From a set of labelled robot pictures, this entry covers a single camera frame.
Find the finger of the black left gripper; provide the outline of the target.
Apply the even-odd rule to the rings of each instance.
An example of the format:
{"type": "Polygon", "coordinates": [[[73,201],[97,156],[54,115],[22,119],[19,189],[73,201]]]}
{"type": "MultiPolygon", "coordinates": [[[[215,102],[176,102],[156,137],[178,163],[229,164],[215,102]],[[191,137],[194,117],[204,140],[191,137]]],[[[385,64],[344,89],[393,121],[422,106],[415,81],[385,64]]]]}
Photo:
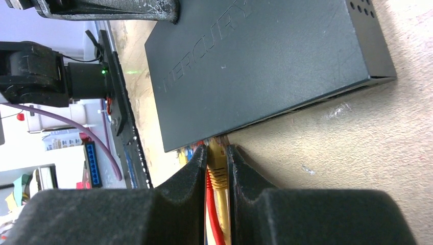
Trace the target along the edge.
{"type": "Polygon", "coordinates": [[[9,8],[34,8],[44,18],[86,20],[150,20],[176,23],[180,3],[172,0],[5,0],[9,8]]]}

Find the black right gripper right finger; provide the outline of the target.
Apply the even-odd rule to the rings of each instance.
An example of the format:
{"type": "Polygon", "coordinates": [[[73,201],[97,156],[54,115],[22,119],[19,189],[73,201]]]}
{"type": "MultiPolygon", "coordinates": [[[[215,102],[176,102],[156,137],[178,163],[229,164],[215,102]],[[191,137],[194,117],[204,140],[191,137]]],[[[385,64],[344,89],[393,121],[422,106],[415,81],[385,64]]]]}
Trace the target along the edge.
{"type": "Polygon", "coordinates": [[[232,244],[415,244],[400,208],[371,189],[284,189],[226,148],[232,244]]]}

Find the black network switch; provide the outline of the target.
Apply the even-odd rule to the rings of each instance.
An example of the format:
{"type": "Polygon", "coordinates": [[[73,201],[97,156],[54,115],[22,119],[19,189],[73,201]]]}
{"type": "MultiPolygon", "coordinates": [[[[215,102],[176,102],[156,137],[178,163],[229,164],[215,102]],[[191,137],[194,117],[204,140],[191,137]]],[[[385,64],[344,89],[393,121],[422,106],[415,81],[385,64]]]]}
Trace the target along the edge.
{"type": "Polygon", "coordinates": [[[396,79],[372,1],[181,1],[145,42],[170,152],[396,79]]]}

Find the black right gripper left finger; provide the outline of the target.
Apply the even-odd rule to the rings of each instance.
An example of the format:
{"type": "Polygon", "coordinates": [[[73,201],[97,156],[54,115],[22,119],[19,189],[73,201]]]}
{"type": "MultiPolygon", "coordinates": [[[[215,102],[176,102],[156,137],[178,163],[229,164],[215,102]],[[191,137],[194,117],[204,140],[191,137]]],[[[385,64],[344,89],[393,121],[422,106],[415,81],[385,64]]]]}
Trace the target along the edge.
{"type": "Polygon", "coordinates": [[[6,244],[204,244],[206,146],[152,189],[51,189],[36,194],[6,244]]]}

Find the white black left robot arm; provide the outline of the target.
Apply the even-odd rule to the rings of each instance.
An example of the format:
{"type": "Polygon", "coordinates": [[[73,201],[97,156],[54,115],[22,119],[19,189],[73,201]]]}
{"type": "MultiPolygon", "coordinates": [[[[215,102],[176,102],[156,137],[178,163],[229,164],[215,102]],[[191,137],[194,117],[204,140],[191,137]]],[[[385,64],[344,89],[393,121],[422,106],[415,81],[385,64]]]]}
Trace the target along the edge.
{"type": "MultiPolygon", "coordinates": [[[[178,1],[7,1],[12,9],[34,8],[49,19],[152,20],[176,23],[178,1]]],[[[1,103],[40,104],[68,107],[70,100],[105,99],[112,95],[113,50],[102,30],[95,38],[92,60],[72,59],[42,44],[21,41],[1,42],[1,103]]]]}

